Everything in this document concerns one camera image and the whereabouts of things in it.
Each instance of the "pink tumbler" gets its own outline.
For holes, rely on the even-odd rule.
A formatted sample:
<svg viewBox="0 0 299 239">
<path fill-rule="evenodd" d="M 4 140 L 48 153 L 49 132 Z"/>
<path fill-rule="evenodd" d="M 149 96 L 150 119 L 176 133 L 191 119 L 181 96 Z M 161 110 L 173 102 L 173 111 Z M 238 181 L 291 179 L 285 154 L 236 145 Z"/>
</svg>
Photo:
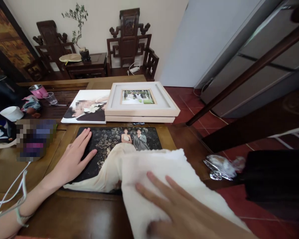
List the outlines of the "pink tumbler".
<svg viewBox="0 0 299 239">
<path fill-rule="evenodd" d="M 33 85 L 29 90 L 38 99 L 43 99 L 43 95 L 47 93 L 47 90 L 41 84 Z"/>
</svg>

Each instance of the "hand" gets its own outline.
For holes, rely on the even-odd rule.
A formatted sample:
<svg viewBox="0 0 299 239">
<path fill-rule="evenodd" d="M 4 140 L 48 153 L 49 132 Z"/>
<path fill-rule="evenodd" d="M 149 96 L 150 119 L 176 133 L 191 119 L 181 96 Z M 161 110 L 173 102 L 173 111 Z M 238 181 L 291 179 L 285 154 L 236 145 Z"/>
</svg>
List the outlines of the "hand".
<svg viewBox="0 0 299 239">
<path fill-rule="evenodd" d="M 84 129 L 74 142 L 68 145 L 55 168 L 46 176 L 49 180 L 49 184 L 60 188 L 75 179 L 83 171 L 88 162 L 97 153 L 97 150 L 93 149 L 85 159 L 81 161 L 91 136 L 92 132 L 90 128 Z"/>
<path fill-rule="evenodd" d="M 169 176 L 166 176 L 166 180 L 171 188 L 160 181 L 152 172 L 148 172 L 147 177 L 168 200 L 158 197 L 141 184 L 136 184 L 136 190 L 144 198 L 160 207 L 171 218 L 171 222 L 151 222 L 148 230 L 150 234 L 168 239 L 256 238 L 253 234 L 200 203 Z"/>
</svg>

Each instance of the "wrist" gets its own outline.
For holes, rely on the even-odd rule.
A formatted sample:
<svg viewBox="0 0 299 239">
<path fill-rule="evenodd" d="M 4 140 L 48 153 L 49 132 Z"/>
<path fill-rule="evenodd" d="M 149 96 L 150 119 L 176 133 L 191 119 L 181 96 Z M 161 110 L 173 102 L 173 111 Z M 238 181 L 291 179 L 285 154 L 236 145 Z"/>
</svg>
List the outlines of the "wrist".
<svg viewBox="0 0 299 239">
<path fill-rule="evenodd" d="M 53 194 L 57 191 L 61 186 L 55 184 L 55 180 L 53 180 L 52 172 L 46 175 L 42 181 L 39 183 L 40 188 L 50 194 Z"/>
</svg>

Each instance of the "gray suit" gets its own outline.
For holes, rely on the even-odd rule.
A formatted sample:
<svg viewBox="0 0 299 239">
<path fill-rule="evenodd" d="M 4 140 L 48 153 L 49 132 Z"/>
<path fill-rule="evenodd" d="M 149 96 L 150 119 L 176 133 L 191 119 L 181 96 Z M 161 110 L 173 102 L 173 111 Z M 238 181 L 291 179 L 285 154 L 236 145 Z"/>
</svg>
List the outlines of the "gray suit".
<svg viewBox="0 0 299 239">
<path fill-rule="evenodd" d="M 137 137 L 137 135 L 133 137 L 133 145 L 137 151 L 149 150 L 149 147 L 146 142 L 146 136 L 143 134 L 141 134 L 139 138 Z"/>
</svg>

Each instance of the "carved wooden chair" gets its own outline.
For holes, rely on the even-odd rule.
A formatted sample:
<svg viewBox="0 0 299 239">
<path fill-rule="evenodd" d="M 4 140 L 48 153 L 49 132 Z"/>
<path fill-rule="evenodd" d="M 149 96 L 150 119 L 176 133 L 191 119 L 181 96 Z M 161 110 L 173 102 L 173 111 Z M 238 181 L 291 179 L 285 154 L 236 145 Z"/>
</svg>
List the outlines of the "carved wooden chair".
<svg viewBox="0 0 299 239">
<path fill-rule="evenodd" d="M 50 65 L 46 66 L 43 57 L 40 57 L 23 69 L 28 73 L 33 81 L 41 81 L 45 76 L 51 73 Z"/>
<path fill-rule="evenodd" d="M 144 55 L 143 65 L 134 74 L 144 74 L 148 81 L 154 80 L 159 58 L 149 46 L 152 34 L 146 34 L 146 32 L 150 28 L 150 24 L 147 23 L 145 27 L 143 24 L 139 24 L 139 16 L 139 8 L 122 10 L 120 11 L 121 25 L 116 27 L 116 31 L 113 27 L 110 28 L 113 38 L 107 39 L 106 70 L 108 76 L 127 75 L 129 66 L 135 62 L 135 56 Z M 112 67 L 112 57 L 120 58 L 120 68 Z"/>
<path fill-rule="evenodd" d="M 43 57 L 43 60 L 50 63 L 55 62 L 60 71 L 62 71 L 63 62 L 59 58 L 63 55 L 76 53 L 72 42 L 67 41 L 67 34 L 57 33 L 56 24 L 53 20 L 37 22 L 37 27 L 41 35 L 33 37 L 38 43 L 36 50 Z"/>
</svg>

